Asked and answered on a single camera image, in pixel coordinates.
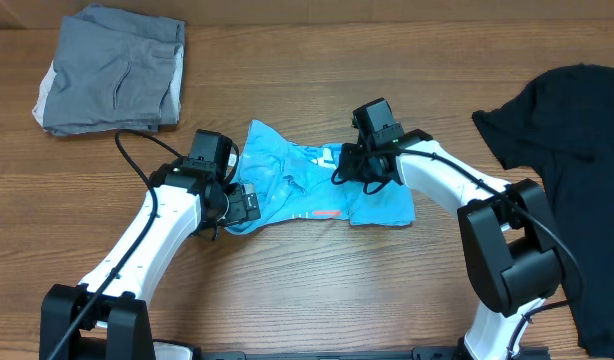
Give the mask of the light blue printed t-shirt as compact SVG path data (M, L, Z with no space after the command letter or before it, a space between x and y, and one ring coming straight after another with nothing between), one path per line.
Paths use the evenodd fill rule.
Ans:
M342 145L302 146L272 127L250 123L235 180L254 186L261 217L227 228L246 235L279 222L296 219L347 220L353 226L408 226L415 221L411 191L395 183L374 195L358 182L335 185Z

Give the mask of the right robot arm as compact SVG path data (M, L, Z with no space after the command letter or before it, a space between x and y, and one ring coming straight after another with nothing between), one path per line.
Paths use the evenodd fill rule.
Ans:
M577 259L558 234L546 195L535 181L488 176L446 152L428 133L404 131L378 98L352 113L358 131L342 147L331 181L394 182L431 198L456 216L469 281L479 304L469 330L454 346L424 346L414 359L548 359L546 347L524 347L532 318L560 308L548 303L568 279L585 285Z

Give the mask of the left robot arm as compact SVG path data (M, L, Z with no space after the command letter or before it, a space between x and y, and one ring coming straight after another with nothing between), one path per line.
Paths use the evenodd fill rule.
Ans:
M199 130L188 155L151 175L136 217L113 249L75 286L54 285L41 306L42 359L198 359L199 348L156 340L148 307L184 241L257 220L254 187L234 182L239 149Z

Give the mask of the folded grey shorts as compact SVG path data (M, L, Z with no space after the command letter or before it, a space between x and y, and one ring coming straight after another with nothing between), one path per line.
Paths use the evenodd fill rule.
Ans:
M63 18L32 110L54 136L178 123L185 22L91 4Z

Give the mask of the black garment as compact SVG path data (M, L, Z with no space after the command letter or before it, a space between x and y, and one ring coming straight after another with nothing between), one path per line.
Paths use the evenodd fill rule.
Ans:
M542 179L560 237L585 281L567 281L580 347L614 359L614 68L550 70L473 122L504 169Z

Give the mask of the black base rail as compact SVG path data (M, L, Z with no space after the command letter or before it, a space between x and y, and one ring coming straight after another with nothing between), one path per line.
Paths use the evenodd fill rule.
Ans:
M242 351L206 352L199 347L156 342L157 360L450 360L455 347L417 347L408 351L312 352L248 354Z

